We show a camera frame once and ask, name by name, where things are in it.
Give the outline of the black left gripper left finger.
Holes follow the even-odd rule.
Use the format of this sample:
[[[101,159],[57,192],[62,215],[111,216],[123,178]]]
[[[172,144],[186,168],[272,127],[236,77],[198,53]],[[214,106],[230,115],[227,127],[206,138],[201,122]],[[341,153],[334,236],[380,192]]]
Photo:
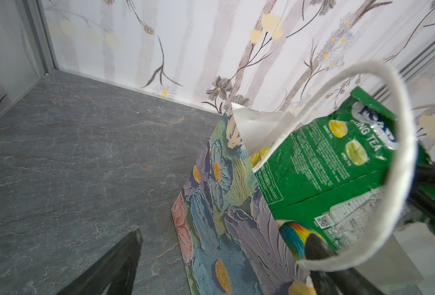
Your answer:
[[[143,239],[135,229],[58,293],[60,295],[130,295]]]

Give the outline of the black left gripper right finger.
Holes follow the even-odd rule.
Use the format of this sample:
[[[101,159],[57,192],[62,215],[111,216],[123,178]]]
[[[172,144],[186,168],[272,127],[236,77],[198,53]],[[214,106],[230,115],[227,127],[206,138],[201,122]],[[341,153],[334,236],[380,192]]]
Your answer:
[[[305,258],[330,258],[336,255],[316,234],[308,236]],[[317,295],[383,295],[354,268],[337,272],[311,271],[310,277]]]

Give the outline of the green Fox's tea candy bag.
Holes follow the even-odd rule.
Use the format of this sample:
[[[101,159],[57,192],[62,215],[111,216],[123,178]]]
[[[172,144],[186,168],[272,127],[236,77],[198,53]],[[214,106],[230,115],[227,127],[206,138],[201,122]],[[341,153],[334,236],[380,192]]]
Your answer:
[[[256,172],[259,188],[296,259],[316,234],[351,247],[384,198],[399,148],[396,116],[360,87],[333,113],[292,132]]]

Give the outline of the floral white paper bag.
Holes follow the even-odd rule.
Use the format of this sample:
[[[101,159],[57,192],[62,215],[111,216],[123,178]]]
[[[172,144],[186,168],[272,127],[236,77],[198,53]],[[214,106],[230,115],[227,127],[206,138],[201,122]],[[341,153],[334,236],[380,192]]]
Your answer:
[[[339,109],[357,87],[396,116],[399,148],[386,175],[384,198],[351,247],[334,250],[327,244],[336,256],[298,260],[280,234],[256,172],[292,132]],[[379,276],[391,276],[402,258],[394,251],[382,258],[382,249],[399,227],[426,221],[408,200],[414,189],[435,200],[434,187],[414,184],[416,166],[431,163],[429,150],[416,135],[407,88],[395,69],[383,62],[343,70],[297,114],[265,113],[233,103],[172,208],[192,293],[316,295],[311,271],[358,271],[368,261]]]

